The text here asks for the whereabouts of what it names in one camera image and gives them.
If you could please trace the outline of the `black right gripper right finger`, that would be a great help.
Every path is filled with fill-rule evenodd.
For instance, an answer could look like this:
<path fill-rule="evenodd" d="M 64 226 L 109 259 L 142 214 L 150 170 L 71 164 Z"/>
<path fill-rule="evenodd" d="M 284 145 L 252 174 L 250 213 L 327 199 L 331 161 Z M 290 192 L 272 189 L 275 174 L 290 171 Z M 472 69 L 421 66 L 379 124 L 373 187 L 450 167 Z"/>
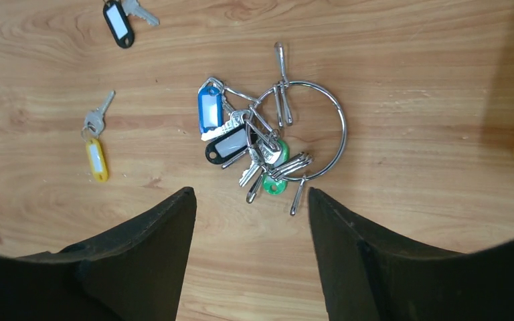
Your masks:
<path fill-rule="evenodd" d="M 514 240 L 459 253 L 392 231 L 309 190 L 330 320 L 514 320 Z"/>

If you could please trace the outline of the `large silver keyring with clips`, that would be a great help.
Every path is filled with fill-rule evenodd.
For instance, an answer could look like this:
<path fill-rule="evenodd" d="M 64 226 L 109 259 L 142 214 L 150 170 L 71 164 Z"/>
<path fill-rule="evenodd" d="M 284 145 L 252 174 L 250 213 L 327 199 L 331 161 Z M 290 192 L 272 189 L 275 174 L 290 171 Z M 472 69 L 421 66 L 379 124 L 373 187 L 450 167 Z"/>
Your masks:
<path fill-rule="evenodd" d="M 289 209 L 289 214 L 294 216 L 306 183 L 327 174 L 342 157 L 348 125 L 342 105 L 328 89 L 311 81 L 290 78 L 288 55 L 282 43 L 275 43 L 274 55 L 279 79 L 261 94 L 245 94 L 220 80 L 230 106 L 235 110 L 247 109 L 251 115 L 243 123 L 248 146 L 219 166 L 226 168 L 246 156 L 248 164 L 244 170 L 249 169 L 251 159 L 247 148 L 251 148 L 256 153 L 258 171 L 244 186 L 248 188 L 245 201 L 251 204 L 259 192 L 265 192 L 262 181 L 269 174 L 275 181 L 286 181 L 286 188 L 295 184 L 296 194 Z M 254 150 L 259 138 L 273 151 L 280 150 L 278 140 L 287 143 L 288 160 L 272 169 L 266 166 L 260 152 Z"/>

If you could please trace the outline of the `green tagged key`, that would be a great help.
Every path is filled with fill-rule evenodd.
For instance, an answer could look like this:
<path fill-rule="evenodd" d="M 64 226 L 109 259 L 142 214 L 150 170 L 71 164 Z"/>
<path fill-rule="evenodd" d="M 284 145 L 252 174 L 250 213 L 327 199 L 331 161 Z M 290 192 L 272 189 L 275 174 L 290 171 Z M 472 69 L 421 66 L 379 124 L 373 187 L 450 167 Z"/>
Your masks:
<path fill-rule="evenodd" d="M 282 163 L 286 162 L 288 160 L 289 156 L 289 147 L 287 143 L 285 143 L 283 140 L 278 140 L 277 143 L 280 145 L 279 151 L 273 151 L 268 147 L 265 142 L 259 138 L 257 140 L 257 143 L 254 144 L 254 150 L 258 150 L 260 152 L 260 155 L 262 156 L 263 163 L 270 167 L 271 169 L 273 167 L 277 167 L 281 165 Z M 239 180 L 239 185 L 241 187 L 244 187 L 248 181 L 255 175 L 255 173 L 258 171 L 258 167 L 256 166 L 255 161 L 255 152 L 251 151 L 251 148 L 247 148 L 248 154 L 250 155 L 251 164 L 250 168 L 246 169 Z M 262 181 L 262 187 L 263 189 L 271 194 L 271 195 L 279 195 L 284 192 L 286 189 L 287 182 L 283 180 L 275 181 L 269 174 L 264 175 L 263 181 Z"/>

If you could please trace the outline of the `blue tagged key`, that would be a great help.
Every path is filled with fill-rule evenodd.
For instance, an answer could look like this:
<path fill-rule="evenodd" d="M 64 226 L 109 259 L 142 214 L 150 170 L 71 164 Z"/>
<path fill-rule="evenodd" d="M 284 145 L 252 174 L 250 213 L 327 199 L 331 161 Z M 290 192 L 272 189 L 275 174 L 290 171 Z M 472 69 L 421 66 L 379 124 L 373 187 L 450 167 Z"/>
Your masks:
<path fill-rule="evenodd" d="M 197 94 L 199 130 L 202 141 L 209 141 L 241 126 L 251 115 L 247 109 L 235 110 L 227 102 L 225 87 L 217 78 L 210 77 Z"/>

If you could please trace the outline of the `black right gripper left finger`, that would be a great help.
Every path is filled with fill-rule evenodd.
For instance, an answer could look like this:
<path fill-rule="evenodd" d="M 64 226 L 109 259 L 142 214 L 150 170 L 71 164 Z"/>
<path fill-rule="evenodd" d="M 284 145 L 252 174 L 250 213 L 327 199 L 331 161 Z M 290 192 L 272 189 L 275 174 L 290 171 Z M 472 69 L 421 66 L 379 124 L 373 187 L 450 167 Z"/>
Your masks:
<path fill-rule="evenodd" d="M 152 209 L 57 253 L 0 255 L 0 320 L 174 320 L 197 199 Z"/>

